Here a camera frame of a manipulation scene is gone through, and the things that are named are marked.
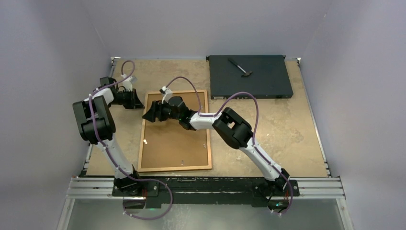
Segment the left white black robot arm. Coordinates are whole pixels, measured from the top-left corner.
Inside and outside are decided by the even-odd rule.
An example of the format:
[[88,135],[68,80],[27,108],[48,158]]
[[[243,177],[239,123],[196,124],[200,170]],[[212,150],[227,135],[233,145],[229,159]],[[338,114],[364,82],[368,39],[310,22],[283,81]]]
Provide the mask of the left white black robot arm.
[[116,125],[109,109],[111,105],[121,105],[130,110],[144,108],[133,88],[134,80],[134,77],[127,75],[123,75],[122,81],[101,78],[99,88],[86,99],[72,105],[80,136],[95,145],[114,170],[115,196],[137,196],[144,191],[138,172],[124,156],[115,138]]

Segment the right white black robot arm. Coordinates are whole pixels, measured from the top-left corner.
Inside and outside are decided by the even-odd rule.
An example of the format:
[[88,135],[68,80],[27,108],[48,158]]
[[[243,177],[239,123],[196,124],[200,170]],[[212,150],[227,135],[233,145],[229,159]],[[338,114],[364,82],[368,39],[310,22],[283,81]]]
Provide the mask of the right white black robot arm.
[[229,147],[242,151],[259,168],[273,194],[280,195],[292,188],[288,172],[257,142],[257,127],[251,126],[230,107],[218,113],[199,113],[188,108],[180,96],[174,96],[168,101],[153,101],[142,118],[151,123],[174,119],[186,130],[215,130]]

